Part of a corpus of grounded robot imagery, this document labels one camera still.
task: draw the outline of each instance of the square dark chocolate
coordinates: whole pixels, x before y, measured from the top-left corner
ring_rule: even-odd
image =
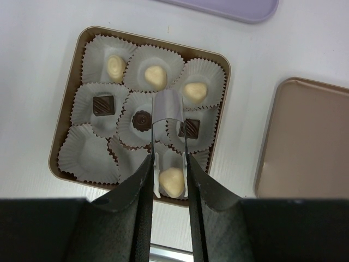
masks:
[[[114,96],[93,97],[92,102],[95,116],[112,116],[115,114]]]
[[[186,119],[185,120],[185,127],[186,127],[186,138],[191,139],[197,139],[198,138],[198,131],[200,128],[200,120],[197,119]],[[184,124],[180,123],[180,129],[178,136],[181,138],[184,137]]]

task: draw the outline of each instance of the tabletop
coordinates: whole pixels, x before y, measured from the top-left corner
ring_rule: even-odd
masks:
[[[48,167],[81,31],[103,26],[213,51],[232,67],[211,176],[242,197],[254,183],[275,88],[298,76],[349,86],[349,1],[280,0],[256,25],[154,0],[0,0],[0,197],[84,197],[105,190]],[[189,211],[154,202],[152,243],[191,250]]]

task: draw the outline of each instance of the oval white chocolate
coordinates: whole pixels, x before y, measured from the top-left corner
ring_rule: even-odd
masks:
[[[161,91],[167,85],[167,74],[164,68],[159,65],[148,67],[144,73],[146,81],[151,84],[155,90]]]
[[[170,197],[179,197],[182,195],[185,187],[183,170],[179,168],[169,168],[161,172],[159,183]]]
[[[122,78],[124,77],[124,72],[126,70],[125,61],[116,55],[112,55],[108,58],[107,61],[107,72],[110,78],[116,82],[122,82]]]
[[[184,95],[194,104],[199,104],[207,96],[207,85],[201,82],[186,84],[184,87]]]

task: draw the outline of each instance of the brown lid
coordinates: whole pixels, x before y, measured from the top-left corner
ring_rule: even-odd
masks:
[[[349,197],[349,90],[289,79],[276,92],[257,195]]]

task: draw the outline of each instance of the crinkled paper liner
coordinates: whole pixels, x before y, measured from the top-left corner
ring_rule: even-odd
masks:
[[[126,68],[124,83],[134,91],[155,92],[154,87],[145,79],[145,71],[150,66],[161,66],[167,74],[168,88],[180,75],[184,60],[176,52],[151,45],[139,47]]]
[[[86,44],[82,59],[82,83],[114,83],[106,69],[108,58],[117,55],[128,63],[136,49],[136,45],[117,37],[96,36]]]
[[[214,107],[200,111],[185,111],[186,119],[200,120],[200,127],[197,139],[187,138],[186,143],[189,153],[200,152],[209,149],[214,142],[216,133],[216,125],[218,120],[219,108]],[[168,120],[167,133],[169,135],[172,147],[183,153],[185,151],[184,138],[178,136],[180,122],[176,120]]]
[[[117,84],[84,84],[77,90],[71,113],[72,124],[90,123],[96,135],[110,138],[116,133],[116,124],[120,118],[123,105],[129,91]],[[93,97],[114,96],[115,114],[112,116],[95,116]]]
[[[155,152],[159,154],[160,173],[169,168],[179,168],[179,169],[183,168],[182,155],[174,151],[173,149],[169,148],[168,146],[163,145],[161,143],[155,143]],[[208,163],[209,150],[195,153],[193,154],[193,156],[197,160],[200,167],[205,171]],[[166,197],[170,197],[162,188],[162,186],[159,186],[159,191],[162,195]],[[182,195],[176,199],[185,200],[185,199],[188,199],[188,197],[185,197],[183,192]]]
[[[180,77],[171,88],[182,94],[185,110],[210,108],[218,106],[223,100],[225,80],[221,66],[206,59],[194,58],[184,65]],[[203,82],[207,85],[207,96],[199,104],[191,102],[183,92],[185,85],[193,82]]]
[[[79,181],[117,183],[118,166],[107,149],[107,140],[96,136],[89,124],[72,126],[59,150],[58,167]]]
[[[116,157],[119,165],[119,183],[122,183],[133,175],[149,154],[149,152],[144,148],[136,150],[125,148],[116,135],[110,139],[108,147]]]
[[[124,111],[117,124],[117,133],[121,142],[127,146],[139,148],[149,145],[152,141],[152,130],[138,131],[133,127],[132,119],[138,111],[146,111],[152,114],[152,98],[155,94],[151,93],[131,93],[126,103]]]

